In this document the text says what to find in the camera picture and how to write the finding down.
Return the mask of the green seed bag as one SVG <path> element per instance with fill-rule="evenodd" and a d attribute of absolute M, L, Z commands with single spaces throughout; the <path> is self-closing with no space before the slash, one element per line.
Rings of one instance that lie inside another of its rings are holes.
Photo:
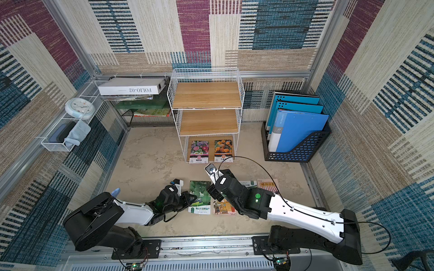
<path fill-rule="evenodd" d="M 240 184 L 245 187 L 258 187 L 258 183 L 256 181 L 240 181 Z"/>
<path fill-rule="evenodd" d="M 197 199 L 188 207 L 188 212 L 196 215 L 211 214 L 211 196 L 207 188 L 211 185 L 210 181 L 190 181 L 189 192 Z"/>

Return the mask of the purple flower seed packet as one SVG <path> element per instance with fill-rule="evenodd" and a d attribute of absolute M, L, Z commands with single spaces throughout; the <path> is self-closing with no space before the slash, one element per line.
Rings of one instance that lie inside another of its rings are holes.
<path fill-rule="evenodd" d="M 209 141 L 193 141 L 189 155 L 190 164 L 202 164 L 209 161 Z"/>

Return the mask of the orange flower seed packet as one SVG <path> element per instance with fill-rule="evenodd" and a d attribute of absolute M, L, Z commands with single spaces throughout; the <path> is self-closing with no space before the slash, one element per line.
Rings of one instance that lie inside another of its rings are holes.
<path fill-rule="evenodd" d="M 234 161 L 232 140 L 214 141 L 214 161 L 224 163 L 232 163 Z"/>

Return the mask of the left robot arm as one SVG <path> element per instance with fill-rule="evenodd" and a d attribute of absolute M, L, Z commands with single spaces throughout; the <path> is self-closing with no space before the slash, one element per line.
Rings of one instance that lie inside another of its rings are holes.
<path fill-rule="evenodd" d="M 71 212 L 63 227 L 77 251 L 102 246 L 131 259 L 144 257 L 149 249 L 142 237 L 132 227 L 122 228 L 120 224 L 152 226 L 166 222 L 168 213 L 179 213 L 197 200 L 196 195 L 181 189 L 182 184 L 173 181 L 155 200 L 144 204 L 120 201 L 104 192 Z"/>

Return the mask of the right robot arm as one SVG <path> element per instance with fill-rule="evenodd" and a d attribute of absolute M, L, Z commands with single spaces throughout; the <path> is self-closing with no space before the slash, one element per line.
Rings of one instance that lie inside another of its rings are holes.
<path fill-rule="evenodd" d="M 209 164 L 205 171 L 211 179 L 209 194 L 225 199 L 235 210 L 251 219 L 284 222 L 292 229 L 275 225 L 270 230 L 270 247 L 288 251 L 311 248 L 332 254 L 336 259 L 362 265 L 361 237 L 356 214 L 322 211 L 284 199 L 268 190 L 245 187 L 229 169 L 218 170 Z"/>

